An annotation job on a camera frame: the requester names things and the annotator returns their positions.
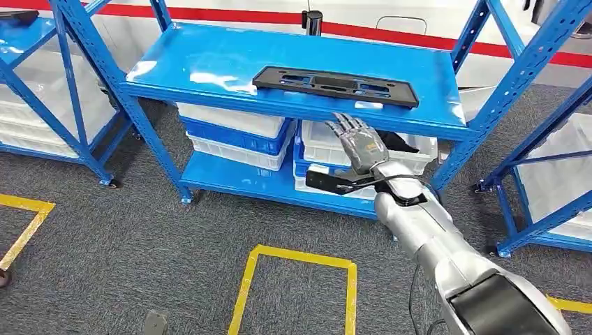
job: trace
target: yellow floor tape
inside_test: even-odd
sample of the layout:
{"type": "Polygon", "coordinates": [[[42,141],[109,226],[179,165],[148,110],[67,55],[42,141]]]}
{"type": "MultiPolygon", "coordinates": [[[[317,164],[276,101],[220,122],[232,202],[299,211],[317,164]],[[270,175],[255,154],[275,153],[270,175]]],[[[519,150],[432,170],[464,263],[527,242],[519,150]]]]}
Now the yellow floor tape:
{"type": "Polygon", "coordinates": [[[0,205],[37,212],[37,215],[35,215],[27,228],[25,228],[24,232],[22,232],[17,241],[11,246],[2,260],[0,260],[0,268],[6,270],[31,239],[33,234],[35,234],[35,231],[37,231],[41,223],[43,223],[47,215],[52,211],[55,204],[40,200],[15,197],[13,195],[0,194],[0,205]]]}
{"type": "Polygon", "coordinates": [[[592,304],[586,302],[565,300],[559,298],[553,298],[547,295],[547,299],[560,311],[570,311],[585,314],[592,314],[592,304]]]}
{"type": "Polygon", "coordinates": [[[249,288],[251,288],[251,282],[253,281],[253,275],[255,274],[255,267],[257,266],[257,258],[259,255],[275,256],[287,258],[289,260],[299,260],[301,262],[347,269],[346,335],[355,334],[355,307],[357,296],[357,266],[355,263],[352,263],[350,260],[344,260],[343,258],[315,255],[313,253],[303,253],[301,251],[275,248],[273,246],[262,246],[259,244],[249,253],[249,258],[246,261],[241,287],[239,289],[237,302],[235,303],[235,311],[232,314],[232,321],[228,328],[228,335],[236,335],[239,333],[242,315],[246,304],[246,297],[249,294],[249,288]]]}

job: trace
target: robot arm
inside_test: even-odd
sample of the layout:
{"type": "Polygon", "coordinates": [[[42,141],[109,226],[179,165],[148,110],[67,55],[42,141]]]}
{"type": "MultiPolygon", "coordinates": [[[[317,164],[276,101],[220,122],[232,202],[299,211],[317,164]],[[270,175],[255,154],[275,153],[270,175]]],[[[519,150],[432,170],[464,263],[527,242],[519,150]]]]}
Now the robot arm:
{"type": "Polygon", "coordinates": [[[481,256],[464,240],[436,196],[411,179],[403,164],[388,161],[388,150],[372,128],[359,119],[336,116],[340,122],[328,124],[362,182],[321,176],[312,167],[307,185],[344,194],[376,184],[380,191],[374,200],[376,215],[436,283],[451,334],[571,334],[561,313],[539,290],[481,256]]]}

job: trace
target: cable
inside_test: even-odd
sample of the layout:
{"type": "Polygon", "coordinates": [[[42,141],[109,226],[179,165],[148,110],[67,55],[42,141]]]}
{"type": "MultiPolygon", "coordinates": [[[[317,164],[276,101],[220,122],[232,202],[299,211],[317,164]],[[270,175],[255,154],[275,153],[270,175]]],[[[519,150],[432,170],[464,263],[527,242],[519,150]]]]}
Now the cable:
{"type": "Polygon", "coordinates": [[[388,176],[386,178],[369,181],[369,182],[363,183],[363,184],[356,184],[356,183],[354,183],[353,185],[355,185],[356,188],[364,188],[364,187],[367,187],[367,186],[372,186],[374,184],[378,184],[378,183],[381,183],[383,181],[389,181],[391,179],[396,179],[396,178],[407,178],[407,179],[415,179],[415,180],[417,180],[423,186],[427,187],[427,189],[429,189],[430,192],[432,192],[436,196],[436,199],[438,199],[438,202],[440,204],[442,204],[442,197],[440,195],[440,192],[438,192],[434,187],[432,187],[430,183],[428,183],[427,181],[421,180],[419,177],[417,177],[417,176],[415,176],[413,174],[395,174],[393,176],[388,176]]]}
{"type": "Polygon", "coordinates": [[[432,322],[431,325],[429,325],[429,328],[427,329],[426,335],[431,335],[431,333],[434,331],[434,328],[436,328],[437,325],[441,325],[443,323],[446,323],[444,319],[438,319],[432,322]]]}
{"type": "Polygon", "coordinates": [[[411,287],[409,288],[409,316],[411,317],[411,323],[413,323],[413,330],[415,330],[415,335],[420,335],[420,330],[417,328],[417,324],[415,324],[415,319],[413,318],[413,311],[411,310],[411,297],[413,296],[413,286],[415,286],[415,278],[417,278],[417,273],[420,270],[420,263],[415,266],[415,271],[413,272],[413,279],[411,279],[411,287]]]}

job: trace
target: robot finger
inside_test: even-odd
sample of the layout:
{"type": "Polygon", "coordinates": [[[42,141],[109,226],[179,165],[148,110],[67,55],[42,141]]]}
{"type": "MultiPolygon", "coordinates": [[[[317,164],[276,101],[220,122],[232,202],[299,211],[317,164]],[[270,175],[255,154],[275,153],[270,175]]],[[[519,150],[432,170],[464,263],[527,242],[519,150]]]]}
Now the robot finger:
{"type": "Polygon", "coordinates": [[[356,117],[355,120],[360,125],[360,128],[370,128],[370,127],[368,127],[368,125],[366,124],[366,122],[362,121],[359,117],[356,117]]]}
{"type": "Polygon", "coordinates": [[[343,117],[346,118],[346,120],[348,120],[349,124],[352,126],[352,128],[361,128],[362,126],[354,119],[352,118],[349,114],[343,114],[343,117]]]}
{"type": "Polygon", "coordinates": [[[339,120],[339,124],[341,124],[345,131],[349,131],[353,128],[349,121],[343,116],[343,114],[333,113],[333,115],[335,115],[335,117],[339,120]]]}
{"type": "Polygon", "coordinates": [[[325,124],[327,126],[329,126],[329,128],[331,128],[331,130],[333,131],[333,133],[335,133],[335,135],[337,135],[337,137],[341,136],[341,134],[343,134],[343,129],[340,125],[336,124],[333,121],[325,121],[325,124]]]}

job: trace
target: shelf unit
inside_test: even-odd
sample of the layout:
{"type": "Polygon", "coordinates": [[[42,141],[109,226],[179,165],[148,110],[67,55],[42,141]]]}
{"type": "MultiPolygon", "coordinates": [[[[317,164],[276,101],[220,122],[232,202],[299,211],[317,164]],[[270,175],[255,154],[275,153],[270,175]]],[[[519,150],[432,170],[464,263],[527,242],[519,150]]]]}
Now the shelf unit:
{"type": "MultiPolygon", "coordinates": [[[[592,7],[587,0],[562,1],[533,40],[524,46],[500,1],[481,0],[474,7],[455,48],[448,52],[178,23],[170,19],[163,0],[151,0],[163,33],[124,77],[80,2],[50,2],[66,16],[81,46],[107,79],[116,99],[179,190],[183,202],[191,201],[188,190],[191,187],[309,207],[320,198],[301,194],[293,187],[290,190],[285,185],[287,173],[284,177],[264,180],[263,171],[245,168],[239,170],[242,178],[232,178],[229,173],[236,173],[231,169],[235,166],[233,162],[194,153],[181,175],[143,115],[137,97],[318,121],[331,119],[331,112],[347,112],[379,129],[454,140],[455,148],[431,181],[435,188],[442,189],[569,37],[577,26],[574,23],[583,20],[592,7]],[[515,56],[515,63],[479,115],[467,125],[455,73],[492,13],[515,56]],[[278,89],[257,90],[251,80],[266,65],[408,81],[420,99],[420,106],[409,110],[278,89]],[[253,183],[265,187],[255,188],[253,183]]],[[[368,216],[366,207],[353,206],[345,198],[334,197],[323,209],[368,216]]]]}
{"type": "Polygon", "coordinates": [[[485,179],[478,184],[478,191],[495,190],[502,208],[502,213],[508,238],[497,244],[498,254],[502,257],[510,257],[511,252],[525,244],[534,243],[559,248],[569,248],[580,251],[592,252],[592,240],[561,235],[549,232],[569,220],[578,213],[592,208],[592,190],[580,195],[565,206],[550,213],[534,223],[528,204],[529,199],[520,177],[519,166],[543,161],[557,161],[576,157],[590,156],[592,150],[575,151],[553,156],[528,158],[528,154],[539,146],[547,136],[554,132],[557,126],[567,120],[577,108],[592,100],[592,77],[565,100],[542,124],[540,124],[503,162],[496,167],[485,179]],[[518,231],[512,217],[512,209],[508,202],[502,180],[511,175],[518,191],[519,203],[526,219],[526,227],[518,231]]]}
{"type": "MultiPolygon", "coordinates": [[[[90,15],[95,13],[106,1],[97,1],[87,5],[85,11],[90,15]]],[[[31,109],[77,154],[77,158],[65,157],[56,154],[49,154],[41,151],[14,147],[0,142],[0,151],[13,154],[35,156],[39,158],[53,159],[86,165],[99,178],[99,183],[110,187],[117,187],[119,183],[114,176],[105,168],[105,162],[112,155],[113,151],[121,142],[131,121],[126,117],[125,112],[117,112],[109,122],[102,127],[91,143],[87,141],[87,134],[84,129],[80,99],[78,97],[76,80],[70,50],[68,48],[67,34],[70,31],[64,22],[64,17],[52,4],[54,19],[37,17],[30,25],[15,25],[9,22],[0,23],[0,82],[6,84],[10,89],[24,100],[31,109]],[[61,57],[66,70],[66,82],[71,97],[74,119],[77,133],[80,140],[77,140],[68,129],[48,110],[47,106],[28,88],[28,86],[15,74],[14,69],[21,64],[28,56],[45,44],[49,39],[58,36],[61,57]],[[110,140],[106,148],[98,153],[96,148],[103,140],[110,129],[123,119],[120,129],[110,140]]]]}

